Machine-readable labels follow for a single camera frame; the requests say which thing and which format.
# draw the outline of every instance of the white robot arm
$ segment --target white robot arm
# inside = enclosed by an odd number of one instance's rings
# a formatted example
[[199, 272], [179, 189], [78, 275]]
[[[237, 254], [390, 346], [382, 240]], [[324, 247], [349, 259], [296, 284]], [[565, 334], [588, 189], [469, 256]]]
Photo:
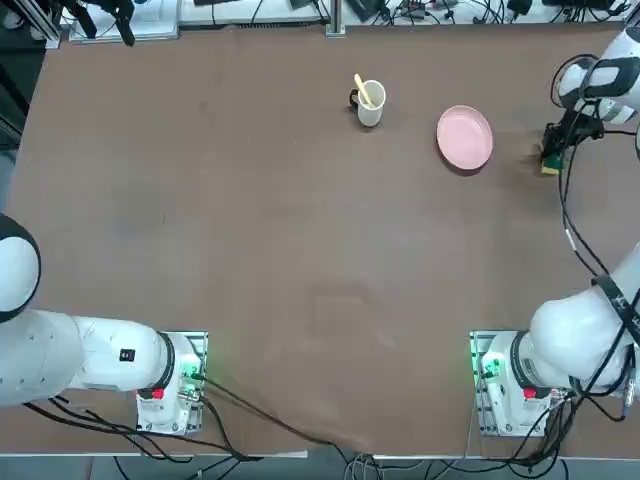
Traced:
[[[601, 58], [581, 55], [570, 62], [552, 87], [562, 107], [611, 123], [626, 122], [640, 110], [640, 28], [626, 28]], [[636, 132], [640, 157], [639, 137]], [[544, 303], [528, 331], [495, 336], [481, 365], [499, 434], [528, 434], [549, 407], [551, 390], [569, 389], [579, 395], [608, 353], [591, 392], [615, 390], [612, 393], [624, 396], [626, 408], [634, 394], [640, 396], [635, 389], [640, 374], [630, 366], [640, 343], [639, 292], [640, 244], [593, 287]], [[624, 382], [612, 388], [621, 378]]]
[[41, 258], [33, 237], [0, 214], [0, 406], [67, 388], [136, 391], [138, 425], [185, 434], [201, 425], [204, 365], [186, 335], [139, 323], [31, 310]]

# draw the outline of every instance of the metal frame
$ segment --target metal frame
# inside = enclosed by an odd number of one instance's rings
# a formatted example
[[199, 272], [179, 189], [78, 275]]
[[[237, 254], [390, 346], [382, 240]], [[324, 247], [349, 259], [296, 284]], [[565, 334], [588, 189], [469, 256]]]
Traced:
[[[189, 340], [189, 343], [193, 346], [193, 350], [196, 355], [200, 357], [200, 375], [207, 376], [207, 354], [209, 351], [209, 332], [204, 330], [183, 330], [183, 331], [170, 331], [165, 333], [179, 333], [184, 335]], [[204, 389], [206, 385], [204, 381], [200, 382], [198, 388], [198, 395], [204, 395]], [[191, 407], [191, 413], [189, 415], [189, 422], [187, 426], [187, 435], [191, 435], [199, 432], [202, 429], [202, 404]]]
[[346, 36], [346, 29], [342, 21], [342, 0], [331, 0], [331, 18], [327, 24], [325, 35], [329, 38], [341, 38]]
[[[482, 375], [482, 368], [480, 360], [482, 356], [487, 353], [491, 346], [491, 341], [498, 334], [498, 331], [491, 330], [474, 330], [469, 333], [469, 347], [471, 350], [471, 367], [473, 369], [473, 384], [475, 394], [475, 410], [478, 414], [478, 426], [480, 428], [480, 435], [495, 437], [505, 436], [500, 435], [496, 426], [495, 414], [491, 407], [491, 399], [487, 393], [487, 387]], [[511, 436], [521, 437], [515, 433]], [[536, 427], [534, 432], [531, 432], [530, 437], [543, 437], [544, 429], [540, 426]]]
[[9, 137], [16, 145], [20, 145], [22, 131], [3, 115], [0, 115], [0, 133]]
[[60, 45], [60, 30], [53, 23], [51, 17], [44, 13], [36, 0], [15, 0], [16, 5], [29, 23], [37, 28], [47, 40], [46, 48], [58, 48]]

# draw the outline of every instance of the black cable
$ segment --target black cable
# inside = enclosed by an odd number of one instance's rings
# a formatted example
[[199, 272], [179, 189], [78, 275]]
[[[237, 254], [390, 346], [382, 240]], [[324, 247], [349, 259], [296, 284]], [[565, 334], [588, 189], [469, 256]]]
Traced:
[[498, 14], [496, 13], [495, 10], [493, 10], [492, 8], [489, 7], [489, 2], [488, 1], [487, 1], [487, 3], [482, 3], [482, 2], [479, 2], [478, 0], [468, 0], [468, 1], [471, 2], [471, 3], [475, 3], [477, 5], [483, 6], [484, 8], [486, 8], [491, 13], [491, 15], [493, 15], [493, 18], [495, 19], [496, 22], [501, 23], [500, 22], [500, 17], [498, 17]]
[[568, 21], [566, 21], [565, 23], [574, 23], [574, 22], [577, 22], [578, 19], [580, 18], [580, 9], [578, 7], [574, 7], [571, 10], [571, 13], [572, 13], [571, 18], [568, 19]]
[[[488, 460], [489, 462], [499, 462], [500, 460]], [[502, 465], [498, 465], [496, 467], [489, 467], [489, 468], [481, 468], [478, 470], [467, 470], [466, 468], [460, 468], [460, 467], [456, 467], [453, 462], [452, 463], [448, 463], [445, 460], [439, 460], [440, 463], [444, 463], [448, 468], [450, 468], [451, 470], [455, 470], [456, 472], [463, 472], [463, 473], [487, 473], [487, 472], [495, 472], [496, 470], [502, 470], [503, 468], [507, 468], [508, 463], [505, 461], [505, 463], [503, 463]]]
[[569, 467], [567, 466], [567, 462], [561, 459], [560, 463], [562, 464], [562, 468], [564, 468], [564, 480], [569, 480]]
[[378, 468], [381, 472], [386, 472], [387, 470], [413, 470], [416, 467], [419, 467], [424, 463], [424, 460], [420, 460], [419, 462], [415, 462], [413, 465], [381, 465]]
[[[586, 102], [583, 103], [582, 107], [580, 108], [580, 110], [578, 111], [577, 115], [573, 119], [573, 122], [571, 123], [571, 126], [569, 127], [569, 131], [568, 131], [567, 136], [565, 138], [565, 141], [564, 141], [564, 143], [562, 145], [562, 150], [559, 153], [559, 157], [560, 157], [561, 161], [563, 161], [563, 159], [564, 159], [564, 154], [565, 154], [565, 152], [566, 152], [566, 150], [567, 150], [567, 148], [569, 146], [569, 140], [572, 137], [573, 132], [574, 132], [574, 130], [576, 128], [577, 121], [580, 118], [580, 115], [582, 114], [582, 111], [584, 110], [584, 108], [587, 105], [591, 105], [591, 104], [588, 104]], [[594, 112], [592, 114], [592, 117], [596, 114], [596, 112], [597, 112], [597, 105], [594, 105]], [[571, 152], [571, 157], [569, 159], [569, 169], [568, 169], [568, 172], [567, 172], [567, 182], [569, 182], [569, 179], [570, 179], [571, 166], [573, 164], [573, 160], [575, 158], [576, 152], [578, 151], [578, 144], [579, 144], [579, 141], [576, 142], [576, 145], [574, 146], [573, 152]], [[558, 170], [558, 192], [559, 192], [559, 196], [560, 196], [560, 205], [562, 207], [562, 223], [563, 223], [563, 226], [565, 228], [565, 231], [569, 230], [569, 228], [568, 228], [569, 226], [571, 227], [570, 230], [573, 232], [573, 234], [578, 239], [578, 241], [582, 244], [584, 249], [596, 261], [596, 263], [600, 266], [602, 271], [608, 275], [609, 274], [609, 270], [607, 270], [607, 267], [605, 267], [605, 265], [602, 262], [602, 260], [600, 260], [600, 258], [595, 254], [595, 252], [591, 248], [591, 246], [584, 240], [584, 238], [582, 237], [582, 235], [580, 234], [580, 232], [576, 228], [575, 224], [571, 220], [571, 217], [569, 215], [569, 212], [567, 210], [567, 205], [566, 205], [566, 197], [567, 197], [568, 188], [563, 193], [562, 170], [563, 170], [562, 167]], [[584, 258], [580, 255], [580, 252], [576, 248], [574, 248], [573, 245], [572, 245], [572, 249], [573, 249], [573, 252], [576, 255], [576, 257], [578, 257], [578, 260], [580, 260], [580, 262], [591, 272], [592, 275], [597, 276], [597, 274], [595, 273], [594, 269], [587, 264], [587, 262], [584, 260]]]
[[240, 465], [240, 462], [236, 461], [236, 463], [234, 463], [233, 465], [231, 465], [231, 467], [229, 468], [229, 470], [227, 470], [226, 472], [224, 472], [222, 475], [220, 475], [216, 480], [222, 480], [224, 477], [226, 477], [227, 475], [229, 475], [231, 472], [233, 472], [233, 470]]
[[331, 13], [329, 13], [329, 10], [327, 10], [327, 6], [324, 4], [324, 0], [320, 0], [320, 3], [322, 4], [322, 9], [327, 16], [327, 22], [331, 22]]
[[260, 10], [260, 7], [262, 6], [262, 2], [264, 2], [264, 0], [260, 0], [258, 2], [258, 6], [256, 7], [255, 11], [253, 12], [253, 16], [251, 17], [251, 23], [249, 25], [253, 25], [253, 22], [255, 22], [256, 15], [258, 15], [258, 10]]
[[560, 6], [560, 11], [557, 13], [557, 15], [556, 15], [555, 17], [553, 17], [553, 18], [551, 19], [551, 21], [550, 21], [549, 23], [553, 23], [553, 22], [555, 22], [555, 21], [560, 17], [560, 15], [562, 15], [562, 13], [564, 12], [564, 9], [565, 9], [565, 6], [564, 6], [564, 5], [561, 5], [561, 6]]
[[636, 132], [627, 132], [625, 130], [605, 130], [605, 135], [629, 135], [630, 137], [635, 137]]
[[427, 471], [424, 472], [424, 480], [428, 480], [429, 472], [431, 472], [431, 467], [433, 467], [433, 460], [429, 462], [429, 466], [427, 467]]
[[233, 457], [227, 457], [227, 458], [223, 458], [222, 460], [218, 460], [217, 462], [212, 463], [208, 467], [205, 467], [202, 470], [198, 470], [193, 475], [185, 478], [185, 480], [194, 480], [195, 478], [199, 478], [199, 477], [201, 478], [204, 473], [206, 473], [209, 470], [212, 470], [212, 469], [216, 468], [218, 465], [222, 465], [223, 463], [228, 462], [229, 460], [232, 460], [232, 459], [233, 459]]
[[451, 10], [451, 8], [449, 8], [449, 4], [447, 3], [447, 0], [442, 0], [442, 3], [444, 5], [444, 8], [447, 9], [447, 13], [445, 14], [445, 18], [450, 18], [451, 19], [451, 23], [453, 23], [454, 25], [456, 24], [456, 19], [455, 19], [455, 15], [453, 13], [453, 10]]
[[380, 465], [378, 465], [378, 462], [376, 462], [376, 459], [373, 458], [373, 455], [369, 455], [369, 458], [371, 459], [371, 463], [373, 464], [373, 467], [376, 470], [376, 477], [378, 477], [378, 480], [383, 480], [382, 475], [380, 475], [380, 469], [382, 467], [380, 467]]
[[113, 457], [113, 460], [116, 462], [116, 467], [118, 468], [118, 471], [120, 472], [120, 475], [122, 475], [122, 478], [124, 478], [124, 480], [131, 480], [126, 473], [124, 473], [124, 470], [122, 468], [122, 465], [120, 465], [120, 460], [118, 460], [118, 457]]
[[274, 417], [273, 415], [271, 415], [271, 414], [265, 412], [264, 410], [256, 407], [255, 405], [253, 405], [252, 403], [250, 403], [247, 400], [243, 399], [239, 395], [233, 393], [231, 390], [229, 390], [228, 388], [224, 387], [223, 385], [220, 385], [219, 383], [217, 383], [217, 382], [215, 382], [213, 380], [210, 380], [205, 376], [194, 374], [194, 375], [191, 375], [191, 378], [194, 378], [196, 380], [202, 380], [202, 381], [208, 383], [209, 385], [211, 385], [212, 387], [217, 388], [218, 390], [224, 392], [225, 394], [227, 394], [228, 396], [230, 396], [231, 398], [233, 398], [237, 402], [240, 402], [241, 404], [243, 404], [246, 407], [248, 407], [251, 410], [253, 410], [253, 412], [255, 414], [261, 416], [264, 419], [270, 420], [271, 422], [275, 423], [279, 427], [287, 430], [289, 433], [293, 433], [294, 435], [297, 435], [298, 437], [300, 437], [300, 438], [302, 438], [304, 440], [307, 440], [308, 442], [311, 442], [311, 443], [317, 443], [318, 445], [327, 445], [327, 446], [335, 447], [337, 449], [337, 451], [340, 453], [340, 455], [342, 456], [342, 458], [344, 459], [345, 463], [349, 463], [347, 458], [344, 456], [342, 451], [338, 448], [338, 446], [335, 443], [330, 442], [328, 440], [324, 440], [324, 439], [318, 438], [318, 437], [314, 437], [312, 435], [309, 435], [307, 433], [304, 433], [304, 432], [298, 430], [297, 428], [292, 427], [291, 425], [283, 422], [279, 418]]
[[378, 19], [382, 16], [382, 13], [383, 13], [385, 10], [386, 10], [386, 11], [388, 11], [387, 5], [389, 5], [389, 2], [390, 2], [390, 1], [391, 1], [391, 0], [387, 0], [387, 1], [385, 2], [385, 4], [384, 4], [384, 8], [381, 8], [381, 9], [378, 11], [378, 15], [376, 15], [376, 18], [374, 18], [374, 19], [373, 19], [373, 22], [371, 22], [371, 25], [375, 25], [375, 24], [376, 24], [376, 22], [377, 22], [377, 21], [378, 21]]
[[[61, 396], [57, 396], [56, 399], [69, 404], [69, 400], [67, 400], [64, 397]], [[146, 432], [139, 432], [131, 427], [128, 427], [127, 425], [122, 425], [122, 424], [118, 424], [118, 423], [111, 423], [108, 422], [107, 420], [105, 420], [104, 418], [100, 417], [98, 414], [87, 410], [87, 414], [91, 415], [91, 417], [86, 417], [84, 415], [78, 414], [76, 412], [73, 412], [69, 409], [67, 409], [66, 407], [60, 405], [56, 399], [50, 398], [49, 402], [51, 404], [53, 404], [54, 406], [56, 406], [58, 408], [58, 410], [66, 413], [67, 415], [69, 415], [72, 418], [77, 418], [79, 420], [84, 420], [90, 423], [97, 423], [106, 427], [111, 428], [113, 431], [117, 431], [119, 432], [120, 430], [123, 430], [122, 432], [122, 437], [127, 440], [129, 443], [131, 443], [132, 445], [134, 445], [137, 449], [139, 449], [144, 455], [146, 455], [147, 457], [153, 458], [155, 460], [168, 460], [171, 463], [190, 463], [191, 460], [193, 460], [192, 458], [189, 458], [187, 460], [185, 459], [176, 459], [174, 457], [172, 457], [171, 455], [167, 454], [161, 447], [160, 445], [157, 444], [157, 442], [155, 442], [152, 438], [149, 438], [147, 436]], [[145, 440], [147, 440], [149, 443], [151, 443], [151, 445], [153, 445], [155, 447], [155, 449], [158, 451], [158, 453], [161, 455], [161, 457], [157, 457], [155, 455], [153, 455], [152, 453], [150, 453], [146, 448], [144, 448], [142, 445], [140, 445], [138, 442], [136, 442], [135, 440], [129, 438], [129, 435], [137, 435], [140, 436], [142, 438], [144, 438]]]
[[433, 13], [425, 11], [425, 15], [427, 17], [433, 18], [438, 25], [442, 25], [442, 23], [440, 23], [440, 20], [438, 20], [438, 17], [436, 17]]
[[591, 7], [588, 7], [588, 9], [589, 9], [589, 13], [591, 14], [591, 16], [592, 16], [593, 18], [595, 18], [595, 19], [596, 19], [596, 22], [598, 22], [598, 23], [600, 23], [600, 22], [606, 22], [607, 20], [609, 20], [609, 19], [613, 16], [613, 15], [609, 14], [606, 18], [601, 18], [601, 17], [598, 17], [598, 16], [595, 14], [595, 12], [593, 11], [593, 9], [592, 9]]
[[611, 420], [612, 422], [616, 422], [616, 423], [620, 423], [623, 422], [625, 420], [625, 416], [624, 415], [620, 415], [619, 417], [614, 417], [613, 415], [611, 415], [609, 412], [607, 412], [604, 407], [602, 405], [600, 405], [598, 402], [596, 402], [593, 398], [591, 398], [591, 395], [587, 395], [584, 398], [586, 398], [589, 402], [593, 403], [593, 405], [595, 405], [595, 407], [600, 410], [602, 412], [602, 414], [607, 417], [609, 420]]
[[244, 453], [240, 453], [238, 450], [236, 450], [231, 445], [231, 441], [229, 440], [229, 436], [227, 435], [227, 431], [225, 430], [224, 424], [222, 423], [222, 417], [220, 417], [220, 413], [218, 413], [218, 410], [216, 409], [216, 407], [213, 405], [213, 403], [211, 403], [205, 397], [200, 397], [200, 401], [213, 414], [213, 418], [215, 419], [216, 424], [218, 425], [218, 429], [220, 430], [220, 435], [222, 436], [222, 441], [224, 442], [225, 447], [227, 447], [227, 450], [231, 453], [231, 455], [233, 455], [233, 457], [236, 460], [238, 460], [240, 462], [255, 462], [255, 461], [258, 461], [258, 460], [262, 460], [262, 457], [248, 457]]
[[313, 0], [313, 4], [316, 7], [316, 10], [318, 10], [318, 15], [320, 15], [320, 23], [322, 25], [326, 25], [327, 23], [329, 23], [329, 21], [324, 18], [324, 15], [322, 14], [322, 10], [320, 10], [320, 5], [318, 5], [318, 0]]
[[507, 467], [509, 467], [509, 470], [511, 470], [511, 473], [513, 473], [516, 477], [535, 480], [537, 478], [542, 478], [545, 475], [547, 475], [553, 469], [553, 467], [556, 466], [556, 462], [557, 461], [558, 461], [558, 450], [555, 451], [555, 454], [553, 455], [553, 459], [551, 460], [551, 464], [544, 471], [542, 471], [541, 473], [538, 473], [536, 475], [525, 475], [523, 473], [516, 472], [515, 469], [513, 468], [513, 466], [510, 463], [507, 463]]
[[76, 35], [78, 35], [78, 36], [80, 36], [80, 37], [82, 37], [82, 38], [84, 38], [86, 40], [95, 40], [97, 38], [104, 37], [107, 33], [109, 33], [113, 29], [113, 27], [116, 26], [116, 21], [114, 20], [113, 23], [111, 24], [111, 26], [109, 28], [107, 28], [104, 32], [102, 32], [100, 35], [96, 35], [95, 38], [89, 38], [86, 35], [80, 33], [79, 31], [77, 31], [75, 28], [73, 28], [73, 26], [67, 20], [67, 17], [65, 17], [64, 15], [60, 15], [60, 18], [62, 18], [64, 23], [67, 24], [67, 27], [69, 27], [73, 33], [75, 33]]
[[[71, 427], [78, 427], [78, 428], [82, 428], [84, 430], [90, 430], [93, 432], [99, 432], [99, 433], [105, 433], [107, 435], [122, 435], [122, 432], [116, 432], [112, 429], [105, 429], [105, 428], [100, 428], [100, 427], [95, 427], [93, 425], [86, 425], [84, 423], [80, 423], [80, 422], [75, 422], [72, 420], [68, 420], [66, 418], [60, 417], [58, 415], [55, 415], [47, 410], [44, 410], [43, 408], [40, 408], [36, 405], [33, 405], [32, 403], [24, 403], [23, 404], [25, 407], [27, 407], [29, 410], [45, 417], [48, 418], [49, 420], [53, 420], [56, 423], [60, 423], [62, 425], [67, 425], [67, 426], [71, 426]], [[224, 447], [223, 445], [218, 445], [217, 443], [213, 443], [213, 442], [206, 442], [204, 440], [196, 440], [194, 438], [189, 438], [189, 437], [180, 437], [177, 435], [171, 435], [168, 433], [158, 433], [158, 432], [138, 432], [136, 433], [136, 435], [139, 435], [141, 437], [162, 437], [162, 438], [171, 438], [174, 440], [179, 440], [181, 442], [185, 442], [185, 443], [191, 443], [194, 445], [204, 445], [206, 447], [212, 447], [212, 448], [217, 448], [218, 450], [223, 450], [227, 453], [230, 453], [227, 451], [226, 447]]]

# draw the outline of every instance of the table surface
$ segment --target table surface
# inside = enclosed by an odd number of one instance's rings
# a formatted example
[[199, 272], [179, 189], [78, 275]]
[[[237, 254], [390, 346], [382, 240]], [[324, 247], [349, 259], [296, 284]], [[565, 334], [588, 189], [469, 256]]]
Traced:
[[[8, 209], [42, 250], [34, 306], [208, 330], [210, 375], [340, 445], [513, 451], [479, 437], [475, 418], [467, 447], [468, 335], [527, 327], [542, 302], [588, 286], [535, 146], [562, 114], [548, 97], [554, 70], [599, 54], [616, 29], [452, 33], [191, 32], [48, 52]], [[355, 71], [388, 92], [373, 131], [347, 109]], [[472, 177], [434, 144], [456, 104], [493, 129], [492, 158]], [[609, 265], [640, 238], [640, 166], [620, 137], [580, 149], [570, 199]], [[131, 396], [79, 398], [134, 423]], [[219, 403], [240, 449], [307, 446]], [[0, 423], [3, 452], [132, 451], [24, 408]], [[585, 406], [562, 454], [640, 457], [639, 426], [639, 415], [613, 425]], [[211, 418], [199, 438], [219, 440]]]

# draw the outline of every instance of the white mug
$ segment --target white mug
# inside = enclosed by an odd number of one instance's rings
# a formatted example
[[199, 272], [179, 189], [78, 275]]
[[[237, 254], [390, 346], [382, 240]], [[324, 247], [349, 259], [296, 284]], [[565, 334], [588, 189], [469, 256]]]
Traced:
[[364, 88], [369, 94], [373, 107], [370, 107], [369, 104], [364, 101], [362, 94], [357, 88], [351, 90], [349, 103], [353, 110], [357, 112], [360, 123], [365, 127], [375, 127], [380, 123], [380, 119], [382, 118], [382, 107], [384, 107], [384, 102], [387, 101], [387, 92], [384, 90], [382, 84], [375, 80], [367, 80], [364, 82]]

